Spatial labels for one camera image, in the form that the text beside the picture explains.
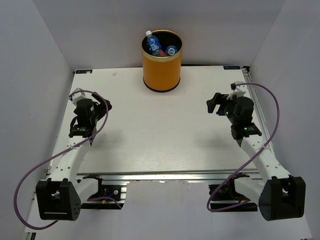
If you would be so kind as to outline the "red label water bottle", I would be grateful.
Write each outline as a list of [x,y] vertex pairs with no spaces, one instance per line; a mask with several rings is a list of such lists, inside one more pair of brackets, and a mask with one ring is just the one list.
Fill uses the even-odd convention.
[[155,54],[156,57],[160,57],[160,58],[163,58],[163,57],[166,57],[167,54],[162,50],[160,49],[156,54]]

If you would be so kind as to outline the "large blue label bottle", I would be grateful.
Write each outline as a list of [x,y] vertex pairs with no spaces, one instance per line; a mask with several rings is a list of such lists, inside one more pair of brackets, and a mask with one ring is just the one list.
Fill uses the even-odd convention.
[[162,46],[156,36],[150,30],[145,32],[145,36],[147,38],[146,43],[149,47],[150,54],[153,56],[158,55],[158,53],[162,50]]

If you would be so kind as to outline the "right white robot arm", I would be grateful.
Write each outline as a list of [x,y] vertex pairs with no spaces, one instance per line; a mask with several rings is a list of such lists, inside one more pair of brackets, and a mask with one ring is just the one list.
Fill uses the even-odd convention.
[[264,146],[262,133],[253,122],[254,102],[243,95],[217,92],[206,104],[209,113],[218,106],[216,114],[228,118],[233,139],[247,153],[248,162],[255,165],[263,181],[259,183],[242,173],[245,163],[213,190],[210,199],[226,188],[229,198],[236,200],[244,196],[255,203],[266,221],[301,218],[305,210],[306,183],[302,177],[289,173]]

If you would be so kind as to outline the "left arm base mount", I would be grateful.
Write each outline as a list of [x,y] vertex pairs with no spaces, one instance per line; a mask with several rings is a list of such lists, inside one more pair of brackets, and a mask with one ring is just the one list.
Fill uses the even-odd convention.
[[124,206],[127,186],[90,174],[78,178],[77,193],[82,210],[120,210]]

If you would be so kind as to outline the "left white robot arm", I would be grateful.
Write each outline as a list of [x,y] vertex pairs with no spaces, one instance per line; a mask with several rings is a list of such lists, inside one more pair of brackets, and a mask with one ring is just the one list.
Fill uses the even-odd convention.
[[107,119],[112,108],[110,102],[96,92],[92,98],[80,97],[74,101],[75,117],[70,123],[67,152],[46,180],[35,188],[39,216],[42,220],[75,221],[81,205],[90,196],[99,200],[105,196],[106,187],[96,177],[77,180],[82,161],[100,132],[97,123]]

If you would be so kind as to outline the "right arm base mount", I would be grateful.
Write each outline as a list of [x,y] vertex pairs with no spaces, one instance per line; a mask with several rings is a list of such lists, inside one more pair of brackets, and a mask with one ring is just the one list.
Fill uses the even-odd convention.
[[[241,206],[224,209],[238,203],[244,203]],[[257,212],[258,207],[255,203],[249,201],[246,197],[238,193],[231,193],[226,186],[222,187],[210,201],[210,209],[219,210],[219,212]]]

